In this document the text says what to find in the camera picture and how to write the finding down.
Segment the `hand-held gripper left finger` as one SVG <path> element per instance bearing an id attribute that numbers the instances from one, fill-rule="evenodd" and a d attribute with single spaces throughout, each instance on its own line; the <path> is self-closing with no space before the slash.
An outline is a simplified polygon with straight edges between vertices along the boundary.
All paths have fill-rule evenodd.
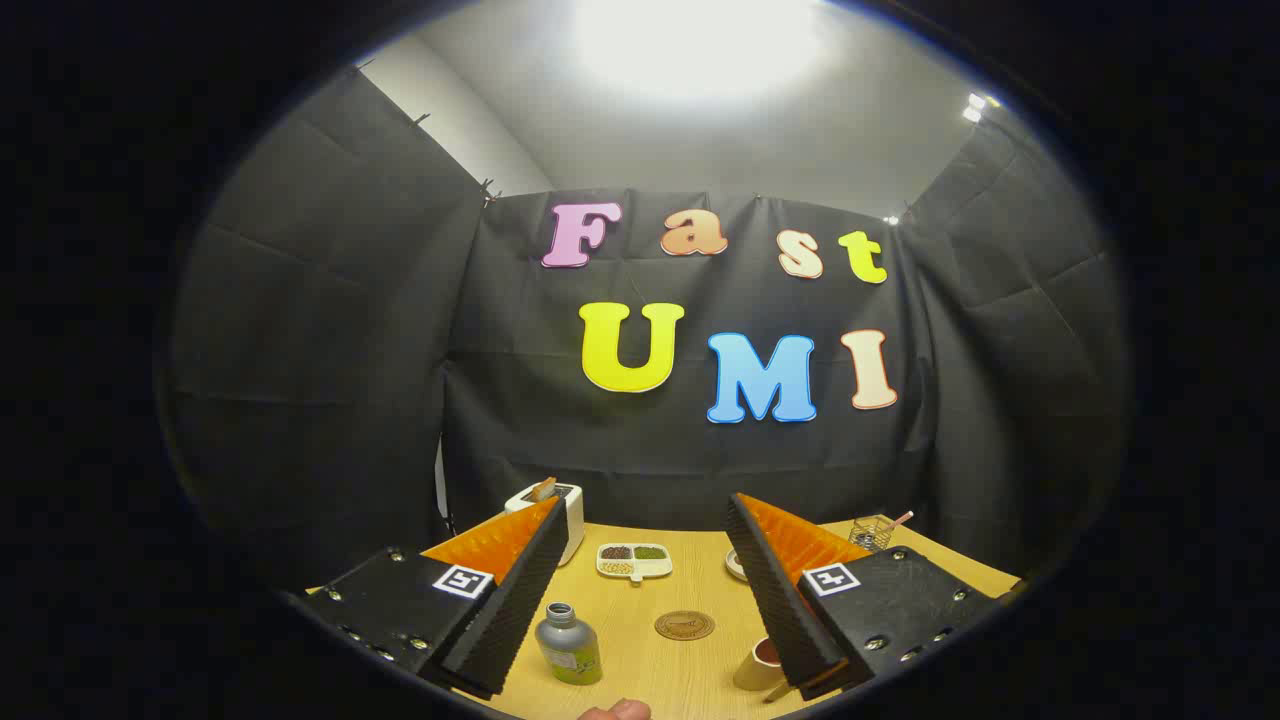
<path id="1" fill-rule="evenodd" d="M 489 700 L 506 684 L 568 539 L 548 497 L 420 552 L 389 546 L 300 610 L 398 673 Z"/>

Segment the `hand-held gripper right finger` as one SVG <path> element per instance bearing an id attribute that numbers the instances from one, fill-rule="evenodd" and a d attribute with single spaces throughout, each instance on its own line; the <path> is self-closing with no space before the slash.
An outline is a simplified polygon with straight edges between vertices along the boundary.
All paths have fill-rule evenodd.
<path id="1" fill-rule="evenodd" d="M 869 550 L 744 493 L 724 530 L 804 700 L 914 667 L 1012 602 L 906 546 Z"/>

